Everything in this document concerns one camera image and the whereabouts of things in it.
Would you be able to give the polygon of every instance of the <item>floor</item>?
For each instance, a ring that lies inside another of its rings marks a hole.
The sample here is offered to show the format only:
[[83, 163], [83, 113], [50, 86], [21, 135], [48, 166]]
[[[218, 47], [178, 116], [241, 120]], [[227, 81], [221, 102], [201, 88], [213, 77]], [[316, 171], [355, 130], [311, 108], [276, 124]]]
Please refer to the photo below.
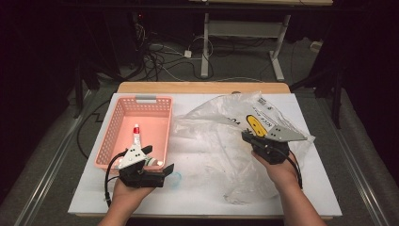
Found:
[[[220, 81], [220, 82], [277, 82], [267, 51], [273, 50], [274, 40], [213, 40], [214, 53], [210, 57], [212, 76], [206, 80], [199, 78], [200, 60], [183, 59], [186, 50], [173, 41], [155, 42], [151, 54], [146, 58], [146, 71], [131, 78], [131, 81]], [[292, 85], [306, 78], [317, 54], [310, 50], [311, 41], [296, 43], [284, 42], [279, 55], [279, 63], [285, 76], [285, 83]], [[200, 57], [199, 49], [193, 45], [194, 55]], [[122, 66], [122, 75], [126, 76], [135, 68]], [[68, 214], [68, 208], [76, 189], [80, 175], [86, 164], [85, 155], [91, 149], [101, 128], [101, 118], [107, 105], [101, 105], [118, 88], [117, 82], [104, 74], [99, 75], [99, 90], [85, 92], [85, 107], [77, 119], [74, 95], [71, 94], [71, 106], [49, 128], [37, 150], [32, 154], [24, 172], [14, 185], [8, 197], [0, 207], [0, 225], [95, 225], [100, 218], [82, 218]], [[315, 144], [325, 165], [327, 175], [336, 193], [343, 216], [327, 222], [328, 225], [390, 225], [397, 217], [397, 207], [389, 199], [398, 197], [397, 193], [380, 192], [380, 181], [387, 187], [390, 177], [385, 171], [381, 179], [364, 176], [364, 168], [358, 166], [348, 151], [375, 154], [370, 140], [365, 135], [356, 113], [351, 111], [350, 101], [343, 93], [341, 120], [343, 129], [337, 130], [329, 119], [330, 99], [316, 99], [312, 89], [298, 89], [295, 95], [302, 113], [316, 136]], [[374, 166], [383, 166], [380, 162]], [[367, 197], [377, 197], [368, 201]], [[200, 225], [217, 223], [219, 225], [276, 225], [281, 222], [265, 220], [176, 220], [176, 219], [135, 219], [136, 225]]]

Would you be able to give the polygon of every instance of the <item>black mount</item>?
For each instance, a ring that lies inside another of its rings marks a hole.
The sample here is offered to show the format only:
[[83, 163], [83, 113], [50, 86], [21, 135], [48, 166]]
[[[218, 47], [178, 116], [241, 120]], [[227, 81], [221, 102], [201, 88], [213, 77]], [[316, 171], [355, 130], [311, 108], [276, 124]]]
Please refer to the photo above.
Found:
[[[141, 149], [144, 154], [152, 152], [152, 146]], [[145, 160], [132, 166], [120, 169], [120, 180], [130, 187], [163, 187], [165, 178], [173, 172], [174, 164], [162, 171], [149, 171], [143, 169]]]
[[245, 142], [252, 145], [253, 151], [271, 165], [283, 163], [290, 154], [288, 142], [253, 136], [249, 131], [244, 131], [241, 135]]

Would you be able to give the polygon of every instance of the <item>wrist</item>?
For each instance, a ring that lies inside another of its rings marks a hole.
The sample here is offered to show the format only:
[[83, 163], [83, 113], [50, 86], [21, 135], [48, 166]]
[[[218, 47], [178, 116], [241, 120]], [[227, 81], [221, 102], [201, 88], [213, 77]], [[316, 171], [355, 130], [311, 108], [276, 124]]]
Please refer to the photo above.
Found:
[[287, 193], [294, 190], [301, 190], [297, 180], [290, 180], [284, 183], [275, 184], [279, 193]]

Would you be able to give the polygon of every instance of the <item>cable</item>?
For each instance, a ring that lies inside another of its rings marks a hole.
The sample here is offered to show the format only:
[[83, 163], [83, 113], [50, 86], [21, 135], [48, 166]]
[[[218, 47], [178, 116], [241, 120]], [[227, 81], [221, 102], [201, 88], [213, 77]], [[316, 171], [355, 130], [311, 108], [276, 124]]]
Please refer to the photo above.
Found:
[[121, 153], [118, 153], [117, 155], [115, 155], [112, 158], [111, 162], [109, 162], [108, 168], [106, 169], [105, 180], [104, 180], [104, 195], [105, 195], [105, 200], [106, 200], [106, 204], [108, 205], [108, 207], [111, 205], [111, 202], [112, 202], [111, 197], [109, 196], [109, 192], [108, 192], [108, 182], [110, 181], [108, 179], [109, 172], [111, 171], [112, 164], [114, 164], [114, 162], [117, 161], [118, 158], [125, 156], [127, 151], [128, 150], [126, 149], [124, 152], [121, 152]]
[[88, 159], [88, 156], [85, 154], [85, 152], [83, 151], [82, 146], [80, 145], [80, 140], [79, 140], [80, 132], [81, 132], [83, 126], [85, 125], [86, 121], [88, 121], [88, 118], [90, 118], [90, 116], [92, 116], [92, 115], [95, 115], [95, 112], [96, 112], [98, 109], [100, 109], [100, 107], [102, 107], [103, 105], [105, 105], [105, 104], [107, 104], [107, 103], [109, 103], [109, 102], [110, 102], [110, 100], [106, 100], [105, 102], [103, 102], [102, 104], [100, 104], [99, 106], [97, 106], [97, 108], [94, 109], [94, 111], [92, 111], [92, 112], [83, 120], [83, 122], [79, 125], [79, 129], [77, 130], [77, 134], [76, 134], [77, 147], [78, 147], [78, 149], [79, 149], [79, 152], [80, 152], [86, 159]]
[[296, 161], [296, 163], [287, 154], [283, 153], [279, 149], [273, 149], [273, 150], [275, 150], [275, 151], [279, 152], [280, 154], [282, 154], [285, 157], [285, 159], [287, 159], [288, 162], [291, 163], [291, 165], [293, 165], [294, 170], [296, 172], [296, 177], [297, 177], [297, 180], [298, 180], [299, 187], [300, 187], [300, 189], [303, 189], [303, 186], [302, 186], [302, 174], [300, 172], [299, 164], [296, 161], [296, 156], [294, 155], [294, 153], [290, 150], [290, 153], [293, 155], [294, 160]]

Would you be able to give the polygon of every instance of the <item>dark background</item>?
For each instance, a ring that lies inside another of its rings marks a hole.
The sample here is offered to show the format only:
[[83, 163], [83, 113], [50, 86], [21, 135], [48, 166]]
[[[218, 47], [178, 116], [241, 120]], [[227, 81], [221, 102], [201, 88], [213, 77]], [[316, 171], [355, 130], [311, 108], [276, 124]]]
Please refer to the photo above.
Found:
[[[399, 82], [398, 15], [390, 0], [347, 0], [334, 4], [365, 6], [370, 10], [361, 15], [340, 14], [335, 19], [311, 13], [293, 16], [287, 41], [304, 37], [325, 41], [310, 76], [331, 62], [343, 63], [343, 87], [398, 184], [396, 129], [399, 125], [395, 111], [399, 103], [396, 92]], [[82, 20], [80, 13], [60, 8], [56, 1], [32, 3], [25, 0], [1, 1], [0, 9], [2, 201], [47, 128], [70, 104], [67, 96], [74, 85], [77, 62], [81, 62], [82, 57], [89, 58], [118, 74], [118, 66], [125, 63], [123, 60], [135, 56], [124, 56], [127, 52], [123, 52], [121, 40], [115, 41], [125, 37], [118, 33], [115, 24], [126, 21], [124, 18], [112, 19], [114, 26], [109, 26], [110, 12], [90, 12]], [[146, 23], [161, 25], [164, 29], [157, 27], [156, 30], [165, 32], [166, 36], [182, 37], [182, 42], [188, 41], [201, 20], [190, 13], [172, 15], [168, 12], [147, 14]], [[187, 23], [176, 23], [187, 16], [191, 16]], [[165, 26], [160, 23], [162, 21], [175, 25]], [[85, 29], [86, 24], [92, 27], [91, 33]], [[125, 43], [130, 45], [129, 48], [134, 47], [130, 41]], [[94, 73], [95, 70], [91, 70], [83, 74], [93, 88], [96, 87]], [[310, 86], [326, 84], [333, 85], [330, 76]]]

